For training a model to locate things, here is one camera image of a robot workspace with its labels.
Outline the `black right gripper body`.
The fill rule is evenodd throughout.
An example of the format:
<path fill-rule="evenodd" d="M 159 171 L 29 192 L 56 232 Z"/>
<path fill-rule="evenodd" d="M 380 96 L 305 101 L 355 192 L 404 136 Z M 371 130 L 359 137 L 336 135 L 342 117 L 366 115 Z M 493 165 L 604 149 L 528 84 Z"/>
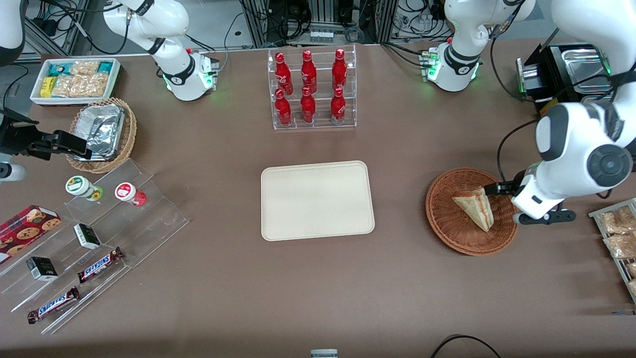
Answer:
<path fill-rule="evenodd" d="M 42 139 L 43 134 L 37 129 L 39 121 L 4 108 L 0 126 L 0 151 L 8 156 L 48 156 L 47 153 L 32 148 L 32 144 Z"/>

